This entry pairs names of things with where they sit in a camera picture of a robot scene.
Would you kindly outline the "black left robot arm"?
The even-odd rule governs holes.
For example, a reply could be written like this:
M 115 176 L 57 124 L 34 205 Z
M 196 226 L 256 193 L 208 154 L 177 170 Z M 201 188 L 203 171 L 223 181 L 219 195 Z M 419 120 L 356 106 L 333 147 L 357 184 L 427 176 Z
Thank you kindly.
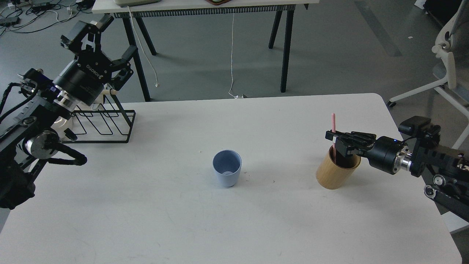
M 1 133 L 1 208 L 15 209 L 34 197 L 34 181 L 47 163 L 86 164 L 87 157 L 64 145 L 52 126 L 58 118 L 70 119 L 79 103 L 91 106 L 105 86 L 120 90 L 133 75 L 130 59 L 137 53 L 135 45 L 117 60 L 101 50 L 101 34 L 113 20 L 105 14 L 98 21 L 79 21 L 69 35 L 61 36 L 61 46 L 75 57 L 54 80 L 32 68 L 5 90 L 1 107 L 13 87 L 19 87 L 26 99 L 1 115 L 4 121 L 22 108 L 17 121 Z

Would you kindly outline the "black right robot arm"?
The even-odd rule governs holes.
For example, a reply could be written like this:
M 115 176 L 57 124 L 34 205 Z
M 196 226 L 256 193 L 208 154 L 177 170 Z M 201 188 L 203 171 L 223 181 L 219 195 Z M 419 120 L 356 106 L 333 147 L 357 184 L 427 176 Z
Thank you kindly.
M 441 146 L 441 127 L 427 117 L 413 116 L 402 122 L 398 130 L 416 140 L 413 149 L 406 142 L 364 132 L 329 130 L 325 138 L 335 143 L 343 157 L 364 157 L 371 167 L 382 172 L 394 175 L 405 169 L 419 177 L 427 169 L 433 182 L 425 186 L 425 195 L 468 221 L 468 158 L 464 152 Z

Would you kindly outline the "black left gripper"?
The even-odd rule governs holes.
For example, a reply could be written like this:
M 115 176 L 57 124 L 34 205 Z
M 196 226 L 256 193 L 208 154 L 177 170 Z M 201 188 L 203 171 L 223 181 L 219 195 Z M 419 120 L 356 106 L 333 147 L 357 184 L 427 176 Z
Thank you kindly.
M 60 45 L 74 54 L 65 69 L 53 80 L 60 90 L 88 106 L 92 105 L 108 82 L 112 89 L 119 91 L 134 71 L 130 60 L 138 51 L 130 45 L 120 59 L 112 61 L 101 51 L 101 33 L 112 23 L 114 17 L 104 14 L 98 21 L 78 21 L 67 35 L 61 35 Z

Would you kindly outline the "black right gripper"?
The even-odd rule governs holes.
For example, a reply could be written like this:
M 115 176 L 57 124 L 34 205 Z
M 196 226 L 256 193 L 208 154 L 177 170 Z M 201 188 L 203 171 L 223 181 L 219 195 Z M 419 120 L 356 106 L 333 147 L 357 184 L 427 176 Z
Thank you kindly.
M 364 157 L 368 160 L 371 167 L 387 172 L 391 175 L 396 174 L 400 166 L 397 160 L 406 153 L 407 143 L 401 142 L 390 137 L 379 137 L 365 132 L 340 132 L 326 131 L 325 138 L 333 142 L 333 156 L 350 158 L 353 155 Z M 365 151 L 365 147 L 373 144 L 373 147 Z

